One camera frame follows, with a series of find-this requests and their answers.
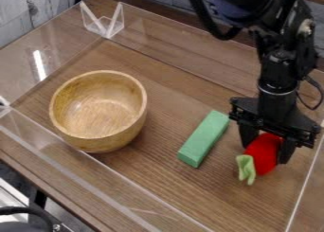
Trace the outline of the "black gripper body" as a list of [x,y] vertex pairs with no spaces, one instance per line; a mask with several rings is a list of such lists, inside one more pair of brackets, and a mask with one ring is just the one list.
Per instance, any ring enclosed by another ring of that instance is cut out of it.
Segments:
[[238,127],[241,124],[250,125],[259,131],[275,134],[283,138],[294,138],[297,147],[313,147],[320,127],[297,107],[293,107],[285,116],[277,114],[265,116],[258,113],[258,100],[255,98],[233,97],[230,104],[229,117],[237,122]]

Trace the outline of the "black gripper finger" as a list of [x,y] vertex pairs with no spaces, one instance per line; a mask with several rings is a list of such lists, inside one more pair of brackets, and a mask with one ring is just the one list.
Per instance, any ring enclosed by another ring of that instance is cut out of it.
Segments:
[[255,137],[259,134],[259,130],[246,124],[239,125],[239,135],[241,135],[241,141],[242,141],[242,146],[246,148],[250,142],[255,139]]
[[277,157],[277,162],[279,164],[286,164],[293,152],[295,149],[295,139],[291,137],[286,137],[282,141],[282,144],[279,146],[279,150],[278,150],[278,157]]

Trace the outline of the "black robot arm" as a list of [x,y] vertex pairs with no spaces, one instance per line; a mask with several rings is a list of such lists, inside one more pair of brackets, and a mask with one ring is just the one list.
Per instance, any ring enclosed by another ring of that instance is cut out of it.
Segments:
[[275,162],[287,163],[297,148],[310,148],[318,124],[298,109],[299,83],[318,87],[310,77],[317,64],[314,20],[305,0],[188,0],[208,33],[229,41],[247,30],[261,64],[258,96],[231,98],[229,116],[237,121],[242,144],[259,132],[282,138]]

